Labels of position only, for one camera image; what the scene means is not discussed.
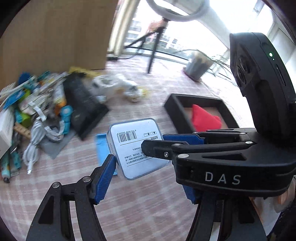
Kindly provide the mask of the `person right hand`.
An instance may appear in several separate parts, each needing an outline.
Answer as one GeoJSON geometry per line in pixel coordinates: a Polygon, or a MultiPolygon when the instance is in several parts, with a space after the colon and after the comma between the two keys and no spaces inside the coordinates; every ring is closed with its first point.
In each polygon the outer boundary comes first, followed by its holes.
{"type": "Polygon", "coordinates": [[[280,213],[285,210],[290,204],[292,204],[295,198],[295,190],[287,190],[280,196],[274,197],[273,204],[276,213],[280,213]]]}

